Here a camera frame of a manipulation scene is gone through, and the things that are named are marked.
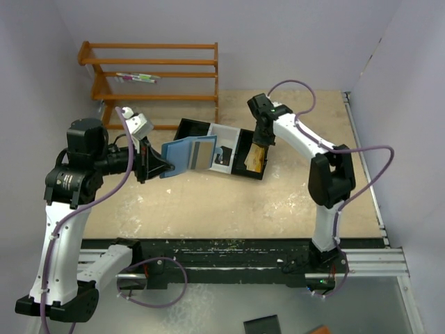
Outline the gold credit card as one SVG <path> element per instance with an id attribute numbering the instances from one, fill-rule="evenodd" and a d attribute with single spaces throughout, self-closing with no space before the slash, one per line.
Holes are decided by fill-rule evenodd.
<path id="1" fill-rule="evenodd" d="M 247 154 L 247 157 L 245 158 L 244 161 L 246 170 L 255 173 L 260 173 L 263 168 L 264 157 L 265 157 L 265 148 L 255 143 L 252 143 L 249 152 Z"/>

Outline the blue leather card holder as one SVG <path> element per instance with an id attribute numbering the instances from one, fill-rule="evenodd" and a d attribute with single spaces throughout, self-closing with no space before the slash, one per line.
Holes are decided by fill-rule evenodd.
<path id="1" fill-rule="evenodd" d="M 217 148 L 217 139 L 216 135 L 209 136 L 188 136 L 186 138 L 178 139 L 175 141 L 170 141 L 164 143 L 161 146 L 161 156 L 171 162 L 175 169 L 170 172 L 166 172 L 161 174 L 160 178 L 168 178 L 174 177 L 176 175 L 180 175 L 182 173 L 186 173 L 189 166 L 189 160 L 191 156 L 191 148 L 194 141 L 213 141 L 214 142 L 214 152 L 212 164 L 216 158 L 216 148 Z"/>

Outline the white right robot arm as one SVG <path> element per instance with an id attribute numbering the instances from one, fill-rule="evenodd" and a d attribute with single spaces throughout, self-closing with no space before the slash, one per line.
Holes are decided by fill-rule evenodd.
<path id="1" fill-rule="evenodd" d="M 313 267 L 331 264 L 339 254 L 339 222 L 343 205 L 356 186 L 349 147 L 324 141 L 305 126 L 292 110 L 265 94 L 247 102 L 256 120 L 252 142 L 267 148 L 278 137 L 309 161 L 308 191 L 316 204 L 316 225 L 309 243 Z"/>

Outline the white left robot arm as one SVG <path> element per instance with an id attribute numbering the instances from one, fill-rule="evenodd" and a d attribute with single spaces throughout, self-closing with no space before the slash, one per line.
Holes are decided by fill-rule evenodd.
<path id="1" fill-rule="evenodd" d="M 143 259 L 142 246 L 116 239 L 87 269 L 78 270 L 86 222 L 106 175 L 134 173 L 144 183 L 172 169 L 147 139 L 153 125 L 144 115 L 125 120 L 129 144 L 108 142 L 102 121 L 84 118 L 67 131 L 67 147 L 45 178 L 45 241 L 38 274 L 28 295 L 17 300 L 15 312 L 63 323 L 90 320 L 100 291 L 123 269 Z"/>

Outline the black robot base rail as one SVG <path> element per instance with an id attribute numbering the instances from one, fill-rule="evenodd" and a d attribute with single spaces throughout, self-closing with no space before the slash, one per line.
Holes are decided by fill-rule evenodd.
<path id="1" fill-rule="evenodd" d="M 313 267 L 309 239 L 141 239 L 133 263 L 151 259 L 118 275 L 119 286 L 166 289 L 169 284 L 286 285 L 334 287 L 334 277 L 347 273 L 346 254 L 331 264 Z"/>

